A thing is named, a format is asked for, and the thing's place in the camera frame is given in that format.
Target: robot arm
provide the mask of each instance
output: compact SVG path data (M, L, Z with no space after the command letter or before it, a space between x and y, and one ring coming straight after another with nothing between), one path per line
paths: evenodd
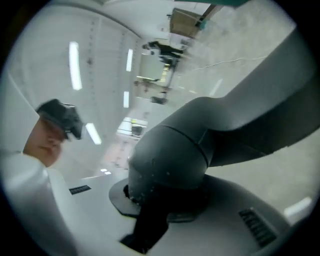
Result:
M198 188L208 167L269 155L319 126L317 65L295 30L227 96L196 98L151 129L129 160L129 194L142 204L155 183Z

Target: white wall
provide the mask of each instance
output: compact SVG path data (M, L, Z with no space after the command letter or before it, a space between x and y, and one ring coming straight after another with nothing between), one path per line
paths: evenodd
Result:
M165 64L157 55L141 55L139 76L151 79L161 79Z

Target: black vr headset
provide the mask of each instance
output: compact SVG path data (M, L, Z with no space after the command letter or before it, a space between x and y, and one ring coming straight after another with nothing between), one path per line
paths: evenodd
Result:
M80 119L74 105L61 103L55 98L40 105L36 112L41 117L61 128L67 140L70 139L69 133L72 133L74 137L81 140L84 123Z

